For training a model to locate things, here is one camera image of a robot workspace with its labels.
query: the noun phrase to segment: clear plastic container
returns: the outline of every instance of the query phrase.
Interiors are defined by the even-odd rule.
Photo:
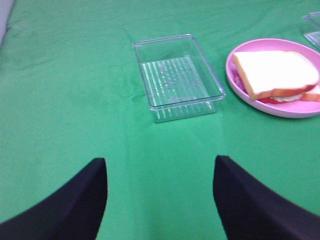
[[[156,123],[211,114],[226,93],[191,34],[133,44]]]
[[[302,17],[306,22],[303,35],[320,51],[320,11]]]

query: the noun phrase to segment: green tablecloth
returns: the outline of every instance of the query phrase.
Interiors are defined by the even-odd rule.
[[[225,73],[229,52],[252,39],[310,47],[302,16],[319,10],[319,0],[17,0],[0,49],[0,222],[106,157],[97,239],[225,239],[212,194],[218,154],[320,215],[320,117],[256,110]],[[186,33],[227,96],[217,113],[154,123],[132,44]]]

